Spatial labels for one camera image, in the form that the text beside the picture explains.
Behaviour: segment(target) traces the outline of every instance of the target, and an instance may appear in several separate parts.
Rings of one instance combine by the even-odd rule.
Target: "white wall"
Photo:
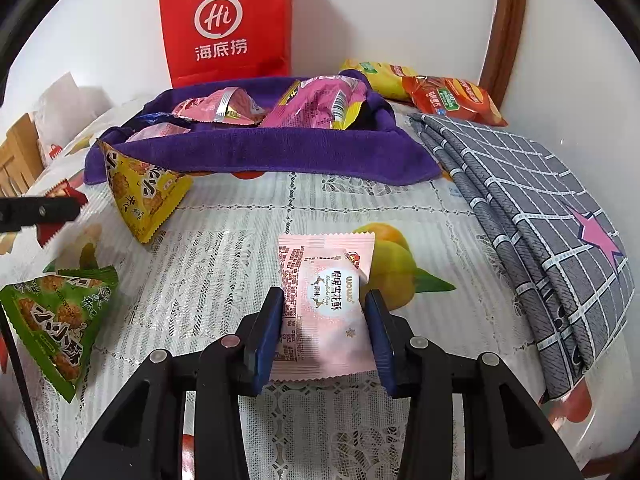
[[[495,0],[294,0],[293,71],[333,73],[351,56],[477,80],[494,7]],[[158,0],[60,0],[10,71],[0,140],[66,71],[116,104],[168,88]]]
[[[542,142],[590,190],[620,231],[640,285],[640,62],[593,0],[527,1],[502,111],[514,132]],[[638,296],[623,333],[636,394],[618,416],[594,424],[609,437],[598,456],[625,449],[640,430]]]

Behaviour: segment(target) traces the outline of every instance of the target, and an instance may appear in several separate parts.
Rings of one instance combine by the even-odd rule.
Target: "yellow triangular snack packet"
[[[146,244],[174,211],[193,180],[148,162],[123,155],[102,140],[107,181],[131,233]]]

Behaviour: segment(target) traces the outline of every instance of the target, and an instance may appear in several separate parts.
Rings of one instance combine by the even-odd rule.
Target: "pink snack bag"
[[[181,102],[172,112],[180,117],[206,123],[253,126],[266,115],[247,92],[237,86],[217,90],[207,97],[196,97]]]
[[[362,81],[342,75],[296,81],[260,123],[262,128],[331,128],[346,130],[367,96]]]
[[[360,306],[374,234],[281,235],[285,303],[271,379],[313,380],[375,370]]]
[[[152,137],[166,137],[169,135],[180,135],[190,132],[188,128],[176,126],[171,123],[153,124],[143,128],[138,133],[133,134],[125,142],[133,142],[134,140],[151,139]]]

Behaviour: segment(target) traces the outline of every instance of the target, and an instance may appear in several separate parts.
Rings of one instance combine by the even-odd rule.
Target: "white logo circle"
[[[236,8],[236,20],[233,22],[233,25],[231,25],[231,28],[229,28],[228,31],[224,32],[223,34],[214,34],[212,32],[209,32],[207,29],[205,29],[202,26],[202,23],[200,22],[200,15],[202,14],[202,11],[207,6],[207,4],[210,4],[211,2],[214,2],[214,1],[216,0],[204,0],[198,6],[198,9],[196,9],[195,17],[193,19],[193,24],[196,26],[196,30],[205,38],[209,38],[210,40],[219,40],[220,38],[224,38],[225,36],[228,36],[233,31],[235,31],[236,28],[239,27],[240,22],[242,21],[242,5],[240,4],[239,0],[227,0],[228,2],[232,3],[233,6]],[[224,22],[224,17],[222,16],[222,8],[220,9],[217,15],[214,15],[215,9],[216,9],[216,6],[211,7],[210,16],[205,20],[205,22],[208,22],[207,28],[209,30],[211,30],[211,25],[213,23],[214,18],[217,19],[216,26],[219,26],[220,18],[223,18],[223,23],[226,23]]]

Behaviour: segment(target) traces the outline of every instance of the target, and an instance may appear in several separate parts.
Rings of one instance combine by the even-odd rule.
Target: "snowflake crisp packet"
[[[285,303],[272,380],[312,380],[376,368],[359,301],[374,234],[281,235]]]

